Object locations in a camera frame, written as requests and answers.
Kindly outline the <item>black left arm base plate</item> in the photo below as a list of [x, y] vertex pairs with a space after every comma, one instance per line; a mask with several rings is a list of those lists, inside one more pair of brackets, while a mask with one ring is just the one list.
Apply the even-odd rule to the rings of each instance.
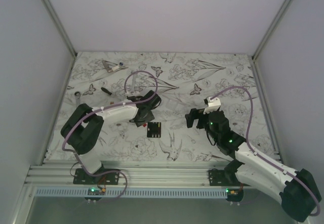
[[88, 175], [83, 168], [77, 168], [73, 177], [74, 185], [117, 185], [119, 181], [119, 170], [101, 167], [95, 174]]

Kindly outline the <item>black fuse box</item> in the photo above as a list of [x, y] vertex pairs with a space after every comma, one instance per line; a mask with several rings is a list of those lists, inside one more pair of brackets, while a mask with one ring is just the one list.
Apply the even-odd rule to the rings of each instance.
[[158, 129], [157, 125], [160, 122], [149, 122], [147, 124], [147, 137], [148, 138], [160, 138], [161, 137], [161, 123], [160, 129]]

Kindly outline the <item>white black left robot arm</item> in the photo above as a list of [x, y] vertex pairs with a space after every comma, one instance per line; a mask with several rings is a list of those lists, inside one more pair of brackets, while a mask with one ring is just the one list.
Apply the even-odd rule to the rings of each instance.
[[91, 184], [98, 184], [104, 171], [102, 162], [94, 149], [105, 122], [130, 121], [139, 126], [154, 119], [152, 110], [161, 103], [160, 96], [150, 90], [145, 96], [131, 96], [117, 104], [106, 107], [90, 107], [80, 104], [61, 129], [64, 138], [62, 150], [71, 152], [85, 171], [85, 178]]

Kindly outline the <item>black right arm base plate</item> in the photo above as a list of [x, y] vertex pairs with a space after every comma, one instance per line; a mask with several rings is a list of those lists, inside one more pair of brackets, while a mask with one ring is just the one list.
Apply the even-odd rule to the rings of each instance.
[[241, 182], [236, 177], [237, 171], [234, 170], [208, 170], [208, 180], [210, 186], [228, 186], [228, 187], [240, 187]]

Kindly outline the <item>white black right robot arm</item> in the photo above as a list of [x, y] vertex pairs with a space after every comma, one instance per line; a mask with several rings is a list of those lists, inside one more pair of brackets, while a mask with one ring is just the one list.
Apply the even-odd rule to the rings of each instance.
[[312, 174], [285, 166], [250, 146], [247, 139], [230, 128], [223, 111], [204, 113], [193, 108], [185, 119], [188, 128], [197, 120], [197, 128], [204, 129], [221, 153], [233, 159], [224, 173], [227, 184], [241, 183], [259, 190], [277, 201], [298, 222], [320, 213], [322, 197]]

